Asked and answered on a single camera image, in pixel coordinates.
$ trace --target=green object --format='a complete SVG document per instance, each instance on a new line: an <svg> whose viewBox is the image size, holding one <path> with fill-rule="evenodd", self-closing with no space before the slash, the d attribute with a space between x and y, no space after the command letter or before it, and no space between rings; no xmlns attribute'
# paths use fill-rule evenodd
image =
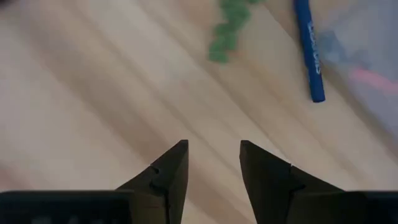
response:
<svg viewBox="0 0 398 224"><path fill-rule="evenodd" d="M237 32L250 19L249 4L264 0L219 0L220 8L225 19L224 23L214 28L215 40L209 46L209 59L214 62L229 62L228 50L236 50L238 45Z"/></svg>
<svg viewBox="0 0 398 224"><path fill-rule="evenodd" d="M218 24L214 28L214 35L220 36L220 35L226 35L229 34L233 31L233 26L230 23L222 23Z"/></svg>
<svg viewBox="0 0 398 224"><path fill-rule="evenodd" d="M247 0L247 1L250 4L255 4L255 3L259 3L259 2L264 2L265 0Z"/></svg>
<svg viewBox="0 0 398 224"><path fill-rule="evenodd" d="M227 50L236 50L237 43L238 37L236 34L227 34L225 36L225 48Z"/></svg>
<svg viewBox="0 0 398 224"><path fill-rule="evenodd" d="M226 48L226 42L225 42L225 37L219 36L217 37L209 47L210 52L224 52L227 50Z"/></svg>
<svg viewBox="0 0 398 224"><path fill-rule="evenodd" d="M213 62L228 63L229 57L226 52L210 52L209 59Z"/></svg>

